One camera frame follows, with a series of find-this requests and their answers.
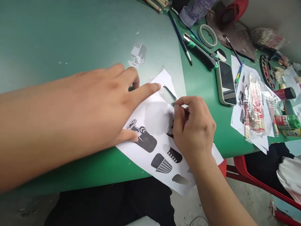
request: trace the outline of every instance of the masking tape roll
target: masking tape roll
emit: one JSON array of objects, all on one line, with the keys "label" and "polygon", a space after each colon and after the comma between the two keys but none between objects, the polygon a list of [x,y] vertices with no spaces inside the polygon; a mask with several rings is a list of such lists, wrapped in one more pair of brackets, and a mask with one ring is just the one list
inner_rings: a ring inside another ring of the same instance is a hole
[{"label": "masking tape roll", "polygon": [[[208,33],[211,35],[212,39],[213,39],[213,44],[209,43],[203,36],[202,34],[202,29],[208,31]],[[198,30],[198,35],[200,36],[201,41],[204,43],[205,46],[207,46],[208,48],[213,48],[216,46],[217,44],[217,37],[215,32],[212,30],[211,27],[209,27],[206,24],[202,24]]]}]

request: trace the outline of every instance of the phone screen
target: phone screen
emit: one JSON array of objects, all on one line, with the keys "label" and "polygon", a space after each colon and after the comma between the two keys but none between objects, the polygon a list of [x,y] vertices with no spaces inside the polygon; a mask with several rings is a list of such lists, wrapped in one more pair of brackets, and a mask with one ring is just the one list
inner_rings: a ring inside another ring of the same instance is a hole
[{"label": "phone screen", "polygon": [[236,105],[236,93],[232,76],[231,66],[220,61],[219,62],[220,76],[222,80],[222,90],[224,101],[229,104]]}]

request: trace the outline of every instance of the fingernail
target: fingernail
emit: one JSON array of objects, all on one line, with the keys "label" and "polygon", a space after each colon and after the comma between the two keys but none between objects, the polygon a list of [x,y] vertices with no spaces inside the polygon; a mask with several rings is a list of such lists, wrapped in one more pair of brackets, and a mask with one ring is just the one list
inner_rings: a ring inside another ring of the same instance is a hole
[{"label": "fingernail", "polygon": [[178,111],[180,109],[180,105],[174,104],[175,105],[175,111]]},{"label": "fingernail", "polygon": [[138,142],[138,138],[136,137],[136,138],[132,139],[131,141],[137,143]]}]

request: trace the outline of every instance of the floor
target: floor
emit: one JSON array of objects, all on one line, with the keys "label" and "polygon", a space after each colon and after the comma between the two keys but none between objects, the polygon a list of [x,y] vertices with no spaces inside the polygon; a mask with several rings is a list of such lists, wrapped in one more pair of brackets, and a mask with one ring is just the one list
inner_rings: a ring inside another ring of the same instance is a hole
[{"label": "floor", "polygon": [[[282,225],[273,218],[269,205],[272,195],[255,186],[227,178],[227,182],[259,226]],[[0,225],[2,226],[42,226],[49,211],[55,206],[58,195],[37,198],[0,199]],[[205,216],[194,187],[186,196],[176,192],[171,195],[175,208],[177,226],[187,226],[196,216]],[[199,218],[194,226],[207,226],[204,218]]]}]

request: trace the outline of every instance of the green utility knife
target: green utility knife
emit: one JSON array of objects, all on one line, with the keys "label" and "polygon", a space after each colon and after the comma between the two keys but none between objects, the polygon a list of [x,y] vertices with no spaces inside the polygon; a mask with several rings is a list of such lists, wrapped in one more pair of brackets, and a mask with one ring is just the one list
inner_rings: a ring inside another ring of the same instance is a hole
[{"label": "green utility knife", "polygon": [[202,43],[200,43],[194,35],[190,35],[190,39],[193,40],[198,46],[200,46],[203,50],[205,50],[205,52],[207,52],[211,57],[212,59],[214,59],[215,61],[218,61],[219,60],[219,56],[212,52],[210,49],[208,49],[206,46],[204,46]]},{"label": "green utility knife", "polygon": [[212,58],[207,52],[205,52],[199,45],[197,45],[187,33],[183,34],[183,39],[189,48],[195,50],[195,53],[201,58],[202,62],[209,70],[217,69],[219,67],[216,60]]}]

